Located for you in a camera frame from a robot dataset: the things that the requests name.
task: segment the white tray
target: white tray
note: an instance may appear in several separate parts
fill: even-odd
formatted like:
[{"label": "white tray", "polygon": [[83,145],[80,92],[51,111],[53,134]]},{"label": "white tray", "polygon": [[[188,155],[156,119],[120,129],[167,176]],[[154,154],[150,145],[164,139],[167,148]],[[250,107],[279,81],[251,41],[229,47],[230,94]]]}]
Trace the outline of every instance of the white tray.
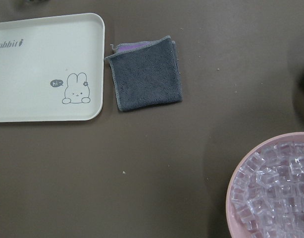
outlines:
[{"label": "white tray", "polygon": [[103,57],[93,13],[0,23],[0,122],[94,118]]}]

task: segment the brown table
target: brown table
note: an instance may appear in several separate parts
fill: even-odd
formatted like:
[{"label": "brown table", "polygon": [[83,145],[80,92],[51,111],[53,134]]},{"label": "brown table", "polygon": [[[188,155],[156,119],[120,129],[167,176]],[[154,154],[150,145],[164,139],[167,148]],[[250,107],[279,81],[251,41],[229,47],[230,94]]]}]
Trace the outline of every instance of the brown table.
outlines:
[{"label": "brown table", "polygon": [[0,22],[84,12],[106,56],[170,35],[184,101],[121,113],[105,64],[93,120],[0,123],[0,238],[229,237],[238,162],[304,131],[304,0],[0,0]]}]

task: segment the folded cloth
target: folded cloth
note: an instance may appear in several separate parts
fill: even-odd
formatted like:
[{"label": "folded cloth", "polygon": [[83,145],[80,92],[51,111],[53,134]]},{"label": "folded cloth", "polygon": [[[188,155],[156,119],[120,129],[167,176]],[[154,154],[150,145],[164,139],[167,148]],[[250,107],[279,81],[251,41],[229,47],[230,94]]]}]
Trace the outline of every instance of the folded cloth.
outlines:
[{"label": "folded cloth", "polygon": [[114,51],[105,60],[111,67],[121,111],[182,101],[176,47],[169,36],[120,44]]}]

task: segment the small rabbit silhouette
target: small rabbit silhouette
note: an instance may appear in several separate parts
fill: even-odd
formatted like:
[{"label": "small rabbit silhouette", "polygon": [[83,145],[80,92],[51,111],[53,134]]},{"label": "small rabbit silhouette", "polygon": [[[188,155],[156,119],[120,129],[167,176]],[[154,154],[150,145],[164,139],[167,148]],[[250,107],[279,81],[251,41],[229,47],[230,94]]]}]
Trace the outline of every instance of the small rabbit silhouette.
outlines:
[{"label": "small rabbit silhouette", "polygon": [[67,78],[67,88],[62,103],[89,103],[89,87],[85,73],[72,73]]}]

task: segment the bowl rim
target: bowl rim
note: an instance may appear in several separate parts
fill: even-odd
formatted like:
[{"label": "bowl rim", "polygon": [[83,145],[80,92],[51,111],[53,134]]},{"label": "bowl rim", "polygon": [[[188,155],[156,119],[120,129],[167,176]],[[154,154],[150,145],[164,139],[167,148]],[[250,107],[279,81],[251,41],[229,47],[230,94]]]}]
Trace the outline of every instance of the bowl rim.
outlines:
[{"label": "bowl rim", "polygon": [[226,218],[227,218],[227,224],[228,224],[228,228],[229,228],[229,233],[231,235],[232,238],[239,238],[239,237],[235,237],[234,236],[234,227],[231,226],[231,220],[233,219],[232,216],[231,216],[231,201],[230,201],[230,190],[231,190],[231,185],[232,185],[232,182],[236,176],[236,173],[237,171],[239,170],[239,168],[241,167],[241,165],[244,163],[244,161],[251,155],[253,154],[256,150],[258,150],[259,148],[261,148],[262,146],[264,145],[267,145],[267,144],[271,144],[273,141],[277,140],[277,141],[286,141],[288,137],[292,137],[290,139],[290,141],[292,141],[292,139],[295,137],[295,136],[304,136],[304,132],[291,132],[291,133],[285,133],[285,134],[281,134],[281,135],[277,135],[277,136],[274,136],[260,144],[258,144],[256,147],[254,147],[252,150],[250,150],[250,152],[248,152],[244,157],[243,159],[239,162],[239,164],[237,165],[237,167],[235,168],[235,170],[233,171],[232,173],[232,176],[230,178],[230,181],[229,181],[229,184],[228,184],[228,189],[227,189],[227,194],[226,194]]}]

